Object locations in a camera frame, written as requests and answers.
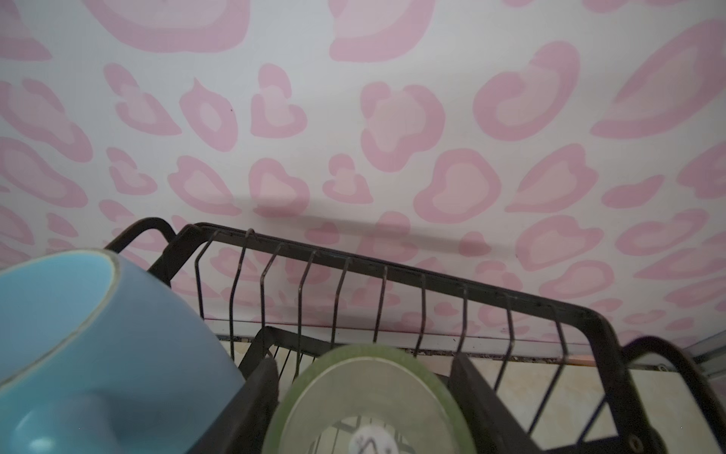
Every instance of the mug handle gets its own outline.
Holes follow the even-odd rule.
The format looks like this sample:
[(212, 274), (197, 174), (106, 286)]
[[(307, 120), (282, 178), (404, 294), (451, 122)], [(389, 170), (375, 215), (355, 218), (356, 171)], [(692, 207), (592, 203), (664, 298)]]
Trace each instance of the mug handle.
[(106, 400), (76, 394), (34, 408), (13, 431), (13, 454), (123, 454)]

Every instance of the black metal dish rack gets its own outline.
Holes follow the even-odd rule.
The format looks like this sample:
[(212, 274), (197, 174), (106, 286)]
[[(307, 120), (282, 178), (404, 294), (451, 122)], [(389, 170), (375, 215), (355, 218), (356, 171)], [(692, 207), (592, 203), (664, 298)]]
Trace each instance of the black metal dish rack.
[[(608, 321), (596, 311), (586, 307), (356, 254), (261, 235), (252, 229), (238, 230), (207, 223), (189, 224), (179, 234), (176, 234), (163, 219), (142, 219), (124, 230), (106, 246), (106, 249), (120, 253), (136, 237), (151, 229), (160, 231), (168, 241), (168, 245), (148, 271), (167, 285), (170, 285), (171, 278), (184, 266), (196, 250), (203, 246), (195, 259), (199, 312), (202, 318), (204, 318), (204, 301), (199, 275), (199, 261), (202, 255), (207, 251), (209, 245), (215, 241), (241, 247), (237, 275), (232, 284), (232, 293), (229, 297), (229, 342), (232, 359), (234, 359), (234, 342), (239, 340), (234, 335), (232, 302), (240, 278), (245, 252), (252, 249), (272, 255), (261, 273), (260, 279), (261, 330), (250, 344), (239, 365), (246, 383), (205, 435), (189, 451), (189, 454), (257, 453), (261, 450), (267, 426), (277, 406), (278, 378), (281, 376), (281, 374), (278, 375), (277, 364), (273, 358), (273, 356), (277, 355), (277, 350), (273, 354), (270, 349), (277, 346), (277, 349), (282, 347), (296, 352), (295, 377), (297, 377), (303, 355), (316, 358), (339, 345), (335, 343), (338, 299), (348, 272), (379, 277), (383, 281), (372, 337), (373, 342), (378, 339), (386, 282), (401, 283), (422, 290), (422, 322), (416, 347), (412, 352), (414, 356), (419, 353), (421, 341), (425, 335), (426, 292), (433, 291), (462, 299), (460, 340), (452, 362), (450, 376), (448, 378), (442, 377), (442, 379), (447, 382), (450, 392), (459, 404), (474, 438), (477, 451), (480, 453), (542, 452), (530, 436), (542, 416), (542, 412), (567, 361), (568, 348), (564, 340), (562, 325), (573, 326), (587, 337), (605, 393), (592, 417), (584, 425), (578, 440), (572, 445), (549, 450), (549, 453), (666, 452), (660, 436), (648, 423), (645, 410), (628, 370), (628, 364), (648, 353), (661, 355), (670, 361), (676, 371), (680, 373), (701, 409), (717, 444), (722, 452), (726, 452), (726, 414), (706, 380), (698, 372), (698, 366), (679, 348), (656, 337), (639, 338), (624, 347), (620, 347), (613, 328)], [(279, 256), (307, 263), (298, 287), (297, 333), (268, 326), (265, 320), (265, 276), (274, 260)], [(302, 336), (303, 287), (312, 264), (342, 270), (335, 295), (330, 341)], [(489, 304), (507, 311), (509, 346), (502, 358), (502, 365), (493, 388), (474, 368), (466, 353), (462, 352), (462, 345), (467, 334), (468, 306), (472, 303)], [(556, 372), (547, 387), (547, 391), (544, 393), (530, 427), (526, 431), (511, 416), (505, 405), (497, 397), (497, 390), (502, 382), (507, 364), (512, 357), (516, 341), (512, 312), (521, 312), (553, 321), (556, 324), (562, 348), (562, 356)], [(617, 435), (586, 441), (585, 438), (589, 430), (605, 404), (610, 408)]]

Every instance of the dish rack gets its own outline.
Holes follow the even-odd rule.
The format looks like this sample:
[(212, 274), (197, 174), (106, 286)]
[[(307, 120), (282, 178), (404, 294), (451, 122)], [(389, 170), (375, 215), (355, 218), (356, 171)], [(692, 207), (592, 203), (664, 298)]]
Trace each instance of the dish rack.
[[(288, 350), (287, 358), (282, 366), (287, 367), (290, 353), (294, 352), (294, 377), (297, 377), (303, 356), (310, 356), (314, 361), (320, 355), (339, 346), (336, 343), (338, 306), (340, 291), (345, 285), (348, 273), (358, 273), (382, 280), (380, 300), (375, 320), (375, 329), (371, 341), (378, 340), (383, 301), (386, 294), (386, 283), (400, 283), (421, 289), (421, 327), (418, 332), (412, 354), (421, 352), (421, 343), (425, 335), (426, 294), (438, 292), (461, 299), (462, 322), (459, 341), (452, 361), (449, 377), (441, 376), (449, 391), (456, 399), (467, 421), (470, 432), (480, 453), (542, 453), (531, 435), (542, 417), (547, 402), (558, 383), (558, 379), (568, 360), (568, 345), (563, 335), (563, 326), (569, 325), (580, 330), (587, 338), (595, 365), (602, 381), (604, 395), (592, 416), (584, 425), (578, 439), (569, 446), (558, 447), (546, 452), (553, 454), (566, 453), (665, 453), (666, 448), (657, 431), (648, 423), (643, 404), (629, 373), (629, 364), (646, 354), (657, 354), (668, 360), (673, 368), (682, 376), (685, 384), (693, 395), (696, 404), (703, 413), (712, 434), (722, 452), (726, 452), (726, 414), (718, 403), (713, 391), (705, 378), (698, 372), (698, 366), (678, 347), (656, 337), (635, 339), (626, 346), (620, 347), (616, 334), (609, 322), (592, 309), (573, 304), (529, 295), (506, 288), (474, 282), (431, 272), (402, 264), (395, 264), (370, 257), (349, 254), (329, 248), (313, 246), (295, 241), (262, 235), (252, 229), (238, 230), (216, 224), (188, 224), (176, 234), (169, 223), (161, 218), (142, 219), (125, 229), (106, 249), (120, 253), (136, 237), (147, 230), (158, 230), (168, 241), (161, 256), (148, 269), (152, 275), (166, 285), (192, 258), (195, 257), (195, 274), (199, 313), (204, 319), (204, 298), (199, 273), (200, 259), (213, 242), (226, 243), (241, 248), (237, 274), (232, 283), (229, 297), (229, 343), (230, 354), (234, 360), (234, 343), (242, 340), (234, 334), (232, 302), (237, 283), (240, 279), (242, 261), (248, 250), (271, 254), (260, 277), (260, 316), (261, 329), (239, 364), (239, 370), (245, 377), (244, 387), (234, 396), (217, 420), (198, 440), (188, 454), (233, 454), (258, 453), (261, 451), (267, 426), (278, 401), (278, 373), (275, 356), (282, 347)], [(270, 289), (265, 287), (265, 276), (274, 261), (280, 257), (297, 259), (306, 262), (306, 268), (298, 285), (298, 322), (297, 333), (275, 328), (266, 323), (264, 294)], [(312, 264), (342, 270), (338, 281), (333, 306), (333, 323), (330, 340), (313, 339), (302, 334), (302, 308), (305, 304), (303, 289)], [(467, 313), (473, 305), (488, 304), (499, 307), (507, 312), (509, 344), (502, 358), (501, 366), (494, 386), (490, 386), (476, 370), (468, 355), (462, 351), (467, 336)], [(507, 407), (497, 397), (497, 390), (512, 360), (513, 348), (517, 341), (513, 327), (513, 312), (540, 317), (554, 322), (561, 356), (547, 391), (534, 414), (529, 428), (523, 428), (511, 415)], [(586, 437), (607, 405), (609, 407), (617, 435), (596, 440)]]

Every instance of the pink leopard print wallpaper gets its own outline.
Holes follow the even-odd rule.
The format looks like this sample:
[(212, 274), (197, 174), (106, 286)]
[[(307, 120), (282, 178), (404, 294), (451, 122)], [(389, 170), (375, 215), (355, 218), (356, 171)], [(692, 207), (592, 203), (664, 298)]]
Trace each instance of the pink leopard print wallpaper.
[[(722, 0), (1, 0), (0, 24), (3, 267), (160, 216), (592, 307), (621, 342), (726, 326)], [(208, 317), (239, 253), (202, 260)], [(268, 258), (235, 319), (259, 319)], [(296, 320), (303, 270), (273, 264), (272, 321)], [(305, 323), (330, 324), (339, 276), (311, 268)], [(191, 264), (173, 288), (196, 304)], [(346, 278), (339, 324), (371, 328), (379, 292)], [(389, 284), (383, 329), (416, 331), (419, 301)], [(428, 304), (427, 332), (459, 332), (460, 301)], [(507, 335), (499, 309), (468, 325)]]

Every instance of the blue mug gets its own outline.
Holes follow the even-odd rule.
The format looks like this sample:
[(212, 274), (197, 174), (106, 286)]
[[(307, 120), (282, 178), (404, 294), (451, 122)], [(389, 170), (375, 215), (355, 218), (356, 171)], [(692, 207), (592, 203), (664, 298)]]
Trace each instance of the blue mug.
[(155, 277), (105, 250), (0, 272), (0, 453), (185, 453), (244, 384)]

